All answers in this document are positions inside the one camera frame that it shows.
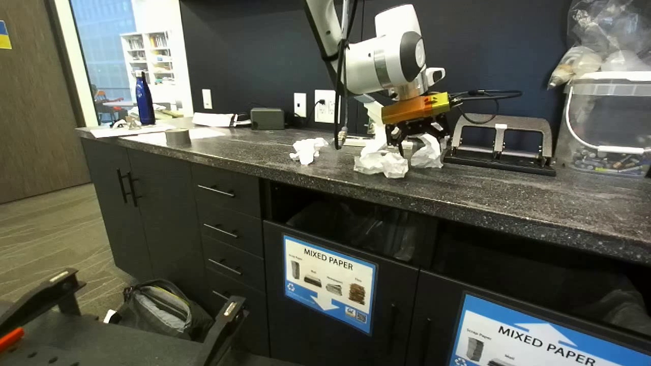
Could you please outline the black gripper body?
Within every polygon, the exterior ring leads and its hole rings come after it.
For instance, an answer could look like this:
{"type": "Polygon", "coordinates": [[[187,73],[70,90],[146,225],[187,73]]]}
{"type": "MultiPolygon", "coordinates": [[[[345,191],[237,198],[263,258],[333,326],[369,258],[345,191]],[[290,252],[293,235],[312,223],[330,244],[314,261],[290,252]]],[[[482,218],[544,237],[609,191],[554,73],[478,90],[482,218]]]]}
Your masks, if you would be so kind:
{"type": "Polygon", "coordinates": [[[413,135],[432,135],[435,138],[449,137],[441,117],[426,117],[413,121],[402,121],[386,129],[386,143],[402,149],[403,141],[413,135]]]}

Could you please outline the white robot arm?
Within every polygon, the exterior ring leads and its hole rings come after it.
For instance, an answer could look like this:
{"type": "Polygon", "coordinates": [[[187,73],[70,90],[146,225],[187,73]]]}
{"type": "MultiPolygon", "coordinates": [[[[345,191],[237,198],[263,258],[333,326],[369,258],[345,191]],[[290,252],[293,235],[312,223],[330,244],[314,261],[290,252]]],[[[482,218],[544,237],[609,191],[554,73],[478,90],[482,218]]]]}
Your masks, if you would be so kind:
{"type": "Polygon", "coordinates": [[[335,144],[342,147],[349,127],[345,97],[377,106],[389,144],[402,147],[409,135],[441,137],[441,120],[453,111],[453,95],[435,92],[444,67],[426,60],[426,42],[413,4],[386,9],[374,17],[374,34],[352,42],[335,0],[304,0],[312,33],[337,90],[335,144]]]}

